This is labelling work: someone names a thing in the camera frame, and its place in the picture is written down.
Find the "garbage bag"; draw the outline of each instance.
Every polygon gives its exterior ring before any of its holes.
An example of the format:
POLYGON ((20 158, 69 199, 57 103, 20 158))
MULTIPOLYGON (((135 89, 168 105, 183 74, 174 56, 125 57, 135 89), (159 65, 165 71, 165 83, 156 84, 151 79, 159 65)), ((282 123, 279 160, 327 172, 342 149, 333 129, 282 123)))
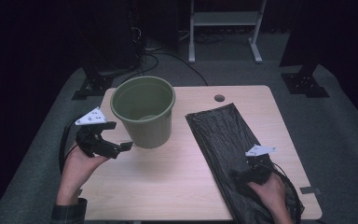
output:
MULTIPOLYGON (((188 114, 186 120, 234 221, 241 224, 274 223, 257 194, 233 178, 250 171, 247 162, 250 158, 245 152, 254 145, 260 145, 236 106, 229 104, 188 114)), ((264 162, 272 164, 268 154, 262 157, 264 162)), ((296 193, 286 185, 286 203, 293 221, 298 218, 296 202, 296 193)))

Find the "bucket rim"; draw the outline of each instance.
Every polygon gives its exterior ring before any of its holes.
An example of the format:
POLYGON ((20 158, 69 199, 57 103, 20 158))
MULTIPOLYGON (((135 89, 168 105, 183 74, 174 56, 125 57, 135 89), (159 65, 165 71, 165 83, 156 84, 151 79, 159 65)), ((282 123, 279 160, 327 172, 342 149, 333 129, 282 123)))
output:
POLYGON ((144 76, 144 77, 135 77, 135 78, 132 78, 130 80, 127 80, 123 83, 121 83, 112 93, 111 97, 110 97, 110 108, 113 112, 113 114, 120 120, 124 120, 124 121, 127 121, 127 122, 130 122, 130 123, 135 123, 135 124, 146 124, 146 123, 149 123, 149 122, 152 122, 156 119, 159 119, 163 116, 165 116, 166 114, 168 114, 169 112, 171 112, 172 108, 173 108, 173 105, 175 104, 175 101, 176 101, 176 94, 175 94, 175 89, 173 88, 173 86, 171 85, 171 83, 169 83, 167 80, 161 78, 161 77, 152 77, 152 76, 144 76), (170 102, 170 104, 167 106, 167 108, 162 111, 161 113, 159 113, 158 115, 156 115, 155 117, 153 118, 150 118, 150 119, 127 119, 127 118, 124 118, 123 116, 119 115, 118 112, 114 109, 113 107, 113 98, 115 97, 115 93, 117 93, 120 89, 122 88, 125 88, 126 85, 129 85, 129 83, 133 82, 133 81, 136 81, 138 79, 155 79, 155 80, 158 80, 158 81, 161 81, 163 82, 164 84, 166 84, 171 92, 172 92, 172 100, 170 102))

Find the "gray carpet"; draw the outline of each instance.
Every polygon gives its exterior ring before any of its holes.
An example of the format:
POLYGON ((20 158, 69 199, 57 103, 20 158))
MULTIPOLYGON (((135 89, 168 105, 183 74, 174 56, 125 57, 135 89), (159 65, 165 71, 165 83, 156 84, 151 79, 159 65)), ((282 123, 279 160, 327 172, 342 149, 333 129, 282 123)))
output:
MULTIPOLYGON (((269 86, 310 183, 322 192, 317 195, 323 210, 321 221, 358 223, 358 111, 334 75, 320 65, 314 77, 330 98, 306 98, 289 93, 281 73, 296 72, 299 68, 279 67, 288 34, 260 34, 257 46, 262 64, 254 62, 247 36, 227 35, 212 45, 196 45, 196 63, 191 67, 211 86, 269 86)), ((148 47, 158 47, 158 43, 148 42, 148 47)), ((187 61, 187 51, 187 44, 183 43, 177 51, 166 48, 157 52, 174 54, 187 61)), ((177 58, 152 55, 158 58, 158 66, 145 75, 163 77, 173 86, 205 85, 195 71, 177 58)), ((156 59, 146 56, 142 61, 142 70, 146 70, 156 59)), ((112 86, 118 86, 133 74, 115 78, 112 86)), ((0 202, 0 223, 48 223, 60 179, 58 152, 63 128, 77 115, 100 105, 103 98, 71 101, 84 78, 79 68, 62 88, 0 202)))

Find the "hand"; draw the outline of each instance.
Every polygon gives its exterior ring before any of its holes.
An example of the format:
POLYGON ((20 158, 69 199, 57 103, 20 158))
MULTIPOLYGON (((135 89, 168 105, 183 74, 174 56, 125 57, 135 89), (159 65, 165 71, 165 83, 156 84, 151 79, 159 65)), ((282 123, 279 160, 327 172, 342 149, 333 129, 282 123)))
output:
POLYGON ((61 184, 57 194, 57 205, 77 203, 77 194, 81 186, 89 180, 92 173, 109 159, 103 156, 88 157, 79 146, 68 155, 62 171, 61 184))
POLYGON ((264 185, 250 182, 248 186, 260 197, 261 202, 270 211, 276 224, 293 223, 286 209, 285 186, 278 175, 272 173, 264 185))

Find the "light wood tabletop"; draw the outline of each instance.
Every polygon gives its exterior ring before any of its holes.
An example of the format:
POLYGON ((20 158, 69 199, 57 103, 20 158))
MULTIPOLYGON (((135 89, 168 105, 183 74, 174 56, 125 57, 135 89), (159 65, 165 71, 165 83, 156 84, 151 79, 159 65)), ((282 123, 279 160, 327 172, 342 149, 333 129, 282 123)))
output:
MULTIPOLYGON (((232 220, 212 172, 186 122, 185 115, 234 103, 263 146, 296 187, 305 210, 302 219, 317 219, 321 208, 313 193, 300 188, 310 182, 283 122, 279 108, 266 86, 174 87, 172 134, 161 147, 133 146, 116 160, 101 165, 82 187, 88 203, 87 220, 232 220), (224 102, 216 102, 217 94, 224 102)), ((131 141, 121 121, 110 109, 114 89, 106 91, 101 110, 114 130, 103 131, 104 140, 131 141)))

